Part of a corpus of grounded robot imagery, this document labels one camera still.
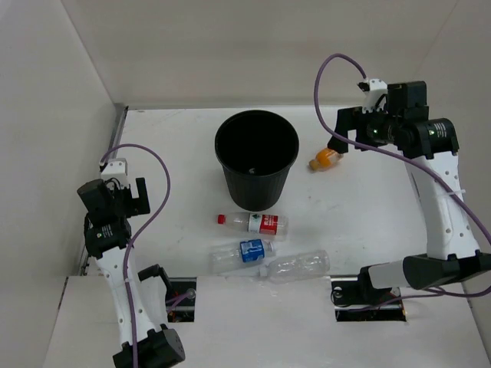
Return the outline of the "red label clear bottle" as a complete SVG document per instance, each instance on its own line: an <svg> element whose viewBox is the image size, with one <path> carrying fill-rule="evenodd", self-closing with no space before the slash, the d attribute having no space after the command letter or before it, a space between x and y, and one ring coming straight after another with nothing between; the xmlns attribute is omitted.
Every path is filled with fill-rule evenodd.
<svg viewBox="0 0 491 368"><path fill-rule="evenodd" d="M231 232L260 238L284 240L288 236L288 218L254 212L231 212L216 216L218 225Z"/></svg>

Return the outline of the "orange juice bottle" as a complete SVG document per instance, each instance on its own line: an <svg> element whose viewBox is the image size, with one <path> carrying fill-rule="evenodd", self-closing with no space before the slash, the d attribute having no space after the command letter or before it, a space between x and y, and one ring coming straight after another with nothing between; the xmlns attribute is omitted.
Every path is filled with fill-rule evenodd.
<svg viewBox="0 0 491 368"><path fill-rule="evenodd" d="M313 172L325 171L335 166L343 156L335 150L324 148L315 155L314 159L309 161L308 165Z"/></svg>

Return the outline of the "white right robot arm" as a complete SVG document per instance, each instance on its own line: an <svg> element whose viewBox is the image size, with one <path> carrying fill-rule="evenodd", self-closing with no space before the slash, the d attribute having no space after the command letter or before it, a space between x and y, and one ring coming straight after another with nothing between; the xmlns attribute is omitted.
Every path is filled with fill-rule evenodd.
<svg viewBox="0 0 491 368"><path fill-rule="evenodd" d="M349 282L345 303L375 305L387 299L393 287L438 288L488 272L490 256L480 251L471 217L462 207L456 130L447 118L429 117L426 83L365 79L358 86L364 103L338 111L328 148L346 153L351 130L362 151L396 146L420 204L427 245L421 255L363 267L356 281Z"/></svg>

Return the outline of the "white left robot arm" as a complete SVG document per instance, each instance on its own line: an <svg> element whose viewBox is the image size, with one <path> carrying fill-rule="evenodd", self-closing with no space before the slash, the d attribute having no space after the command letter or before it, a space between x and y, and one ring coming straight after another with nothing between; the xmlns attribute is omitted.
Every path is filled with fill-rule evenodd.
<svg viewBox="0 0 491 368"><path fill-rule="evenodd" d="M120 349L112 357L116 367L173 367L186 359L178 333L166 326L166 303L172 286L155 264L137 271L131 253L129 217L147 214L129 189L102 179L83 184L77 194L87 209L84 243L95 259L112 294Z"/></svg>

